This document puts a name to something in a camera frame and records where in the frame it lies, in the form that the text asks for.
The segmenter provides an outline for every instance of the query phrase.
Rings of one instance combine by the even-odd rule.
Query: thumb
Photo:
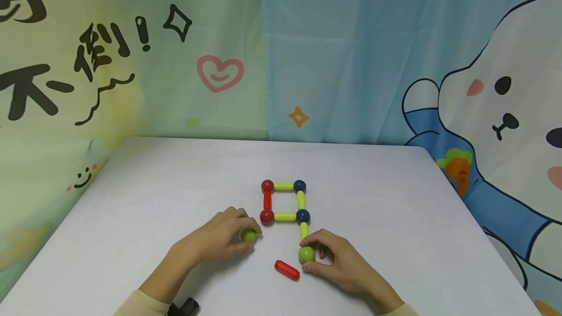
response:
[[[332,279],[334,275],[334,267],[317,262],[306,263],[302,266],[302,270],[312,275],[322,276],[327,279]]]
[[[248,250],[252,249],[252,247],[254,247],[253,242],[240,242],[240,243],[230,245],[227,249],[227,252],[228,252],[229,256],[235,257],[235,256],[238,256],[240,254],[244,254]]]

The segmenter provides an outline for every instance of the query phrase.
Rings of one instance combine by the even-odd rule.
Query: orange star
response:
[[[302,124],[305,123],[306,121],[308,121],[310,119],[310,117],[308,117],[307,115],[304,115],[304,113],[302,112],[302,110],[298,107],[295,106],[295,112],[293,112],[292,114],[289,114],[289,117],[293,119],[293,121],[295,121],[295,123],[297,124],[297,127],[301,128]]]

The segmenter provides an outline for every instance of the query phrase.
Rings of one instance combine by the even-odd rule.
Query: white table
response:
[[[267,178],[303,179],[311,231],[347,237],[420,315],[539,315],[421,148],[171,138],[122,144],[0,315],[111,315],[171,244],[216,212],[242,206],[258,217]],[[296,207],[295,194],[273,195],[274,210]],[[177,303],[192,296],[201,316],[370,315],[323,280],[274,270],[277,259],[300,267],[299,239],[296,224],[265,227],[236,264],[193,271]]]

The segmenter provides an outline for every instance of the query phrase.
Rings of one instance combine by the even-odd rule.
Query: black object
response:
[[[195,316],[198,311],[199,304],[195,299],[189,297],[180,309],[175,304],[171,304],[170,309],[168,309],[168,316]]]

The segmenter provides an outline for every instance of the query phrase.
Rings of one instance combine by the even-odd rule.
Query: light green backdrop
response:
[[[267,139],[261,0],[42,2],[47,17],[37,23],[17,21],[32,12],[26,0],[12,1],[8,9],[0,5],[0,16],[21,5],[10,20],[0,23],[0,76],[48,64],[50,71],[36,76],[34,84],[59,109],[50,116],[28,98],[23,116],[9,120],[14,86],[2,90],[0,77],[0,301],[91,180],[81,188],[74,185],[84,183],[89,174],[95,176],[124,138]],[[192,21],[185,42],[173,29],[164,28],[171,5]],[[136,25],[139,16],[147,26],[151,49],[146,52]],[[96,44],[112,62],[99,66],[90,82],[84,72],[75,72],[74,61],[79,38],[92,23],[94,29],[99,23],[107,27],[112,42],[99,39]],[[119,55],[111,23],[120,28],[128,57]],[[183,27],[178,15],[171,24]],[[219,62],[239,60],[240,81],[212,91],[241,72],[236,65],[218,71],[207,61],[198,73],[197,62],[206,55]],[[99,88],[131,73],[135,78],[129,84],[100,93],[99,109],[90,121],[75,125],[88,117]],[[225,80],[214,81],[212,75]],[[69,83],[74,91],[53,91],[46,87],[49,80]]]

